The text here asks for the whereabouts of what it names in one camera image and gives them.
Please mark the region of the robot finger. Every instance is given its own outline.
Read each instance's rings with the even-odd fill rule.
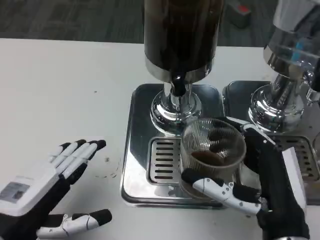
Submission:
[[[77,171],[76,175],[79,175],[85,171],[87,161],[92,159],[95,153],[106,146],[106,142],[104,140],[92,141],[90,146],[82,152],[74,161],[72,161],[68,167],[63,171],[63,176],[68,179],[78,168],[81,167],[81,172]]]
[[[71,143],[60,155],[58,155],[53,161],[52,164],[56,168],[58,167],[67,157],[69,157],[77,148],[85,144],[86,140],[81,139]]]
[[[48,162],[52,163],[58,155],[60,155],[71,143],[65,142],[58,146],[55,151],[53,151],[51,154],[49,154]]]
[[[77,158],[79,157],[88,147],[90,146],[89,142],[82,144],[77,150],[75,150],[70,156],[68,156],[63,162],[56,168],[58,174],[61,174],[66,168]]]

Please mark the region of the drip tray grate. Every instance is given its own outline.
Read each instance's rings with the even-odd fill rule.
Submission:
[[[155,138],[151,142],[149,177],[155,184],[179,184],[180,138]]]
[[[304,182],[317,181],[318,166],[310,141],[304,136],[269,135],[281,150],[294,147]]]

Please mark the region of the gray carpet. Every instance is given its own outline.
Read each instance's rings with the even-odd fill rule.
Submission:
[[[0,0],[0,38],[143,43],[144,0]],[[245,29],[223,18],[219,46],[263,47],[277,0],[241,0]]]

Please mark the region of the white robotic hand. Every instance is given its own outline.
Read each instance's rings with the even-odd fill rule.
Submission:
[[[60,145],[42,165],[32,166],[0,188],[0,239],[58,239],[111,221],[109,210],[49,215],[84,173],[104,140]]]

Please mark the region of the coffee dispenser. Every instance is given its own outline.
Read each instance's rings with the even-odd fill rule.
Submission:
[[[217,207],[181,185],[180,141],[197,118],[223,115],[219,92],[194,84],[211,71],[223,0],[145,0],[146,69],[162,84],[132,94],[121,195],[138,206]]]

